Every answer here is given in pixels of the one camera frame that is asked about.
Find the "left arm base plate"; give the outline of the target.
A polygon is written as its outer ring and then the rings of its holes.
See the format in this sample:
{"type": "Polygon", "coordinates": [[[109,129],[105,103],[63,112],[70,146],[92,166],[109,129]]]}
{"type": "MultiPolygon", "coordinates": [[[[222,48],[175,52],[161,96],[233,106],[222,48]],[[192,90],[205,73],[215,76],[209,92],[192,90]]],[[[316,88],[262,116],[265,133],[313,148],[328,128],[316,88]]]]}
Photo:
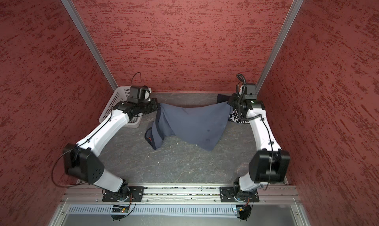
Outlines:
{"type": "Polygon", "coordinates": [[[124,186],[118,192],[112,192],[110,190],[103,190],[103,202],[141,202],[144,194],[145,187],[136,186],[128,187],[124,186]]]}

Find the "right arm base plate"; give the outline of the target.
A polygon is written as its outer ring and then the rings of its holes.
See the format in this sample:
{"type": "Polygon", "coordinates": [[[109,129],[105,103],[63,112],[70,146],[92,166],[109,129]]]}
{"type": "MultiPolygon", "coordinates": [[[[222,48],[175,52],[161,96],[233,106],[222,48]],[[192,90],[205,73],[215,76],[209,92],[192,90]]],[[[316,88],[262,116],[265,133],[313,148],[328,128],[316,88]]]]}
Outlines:
{"type": "Polygon", "coordinates": [[[220,199],[221,202],[239,202],[247,203],[249,202],[259,202],[259,195],[256,190],[254,191],[241,191],[235,189],[234,187],[220,187],[220,199]]]}

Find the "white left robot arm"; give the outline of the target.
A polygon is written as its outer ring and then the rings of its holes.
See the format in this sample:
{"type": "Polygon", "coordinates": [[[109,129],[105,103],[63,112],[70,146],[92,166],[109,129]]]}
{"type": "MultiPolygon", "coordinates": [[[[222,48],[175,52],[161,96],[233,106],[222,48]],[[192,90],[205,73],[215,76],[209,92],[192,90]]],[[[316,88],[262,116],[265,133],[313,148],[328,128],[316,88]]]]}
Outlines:
{"type": "Polygon", "coordinates": [[[156,98],[132,103],[119,102],[107,118],[90,134],[76,144],[67,144],[59,159],[63,160],[64,172],[103,190],[105,196],[114,201],[132,201],[126,180],[109,172],[98,158],[113,136],[139,114],[150,114],[158,110],[156,98]]]}

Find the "grey-blue tank top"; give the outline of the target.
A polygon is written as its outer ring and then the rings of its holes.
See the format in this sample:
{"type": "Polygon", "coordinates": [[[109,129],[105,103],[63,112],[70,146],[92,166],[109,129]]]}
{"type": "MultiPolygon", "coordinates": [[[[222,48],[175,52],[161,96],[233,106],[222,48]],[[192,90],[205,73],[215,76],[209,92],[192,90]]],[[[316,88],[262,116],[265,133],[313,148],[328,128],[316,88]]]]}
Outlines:
{"type": "Polygon", "coordinates": [[[222,137],[231,113],[227,102],[196,108],[160,104],[155,120],[145,132],[145,140],[157,150],[166,137],[177,136],[210,152],[222,137]]]}

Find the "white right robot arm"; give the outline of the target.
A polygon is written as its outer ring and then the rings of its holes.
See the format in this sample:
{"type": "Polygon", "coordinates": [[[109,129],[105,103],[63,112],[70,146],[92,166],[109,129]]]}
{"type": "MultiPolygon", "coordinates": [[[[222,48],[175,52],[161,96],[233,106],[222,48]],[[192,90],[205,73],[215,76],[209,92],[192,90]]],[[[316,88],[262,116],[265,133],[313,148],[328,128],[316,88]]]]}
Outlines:
{"type": "Polygon", "coordinates": [[[276,141],[263,103],[258,100],[243,99],[233,94],[228,104],[238,109],[238,119],[249,122],[256,143],[256,153],[251,159],[248,173],[236,178],[233,195],[237,202],[250,202],[258,188],[283,182],[290,163],[290,154],[282,150],[276,141]]]}

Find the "navy tank top red trim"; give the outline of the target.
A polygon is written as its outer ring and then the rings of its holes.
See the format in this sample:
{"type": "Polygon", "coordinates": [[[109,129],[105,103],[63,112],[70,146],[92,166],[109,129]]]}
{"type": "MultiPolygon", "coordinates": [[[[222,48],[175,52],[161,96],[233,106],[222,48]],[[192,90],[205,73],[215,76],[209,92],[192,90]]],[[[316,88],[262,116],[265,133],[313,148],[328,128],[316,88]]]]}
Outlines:
{"type": "MultiPolygon", "coordinates": [[[[230,95],[218,94],[217,95],[217,103],[227,102],[230,99],[230,97],[231,97],[230,95]]],[[[232,112],[229,115],[228,121],[233,122],[233,123],[243,123],[243,124],[249,123],[249,121],[242,121],[238,118],[238,110],[237,109],[232,110],[232,112]]]]}

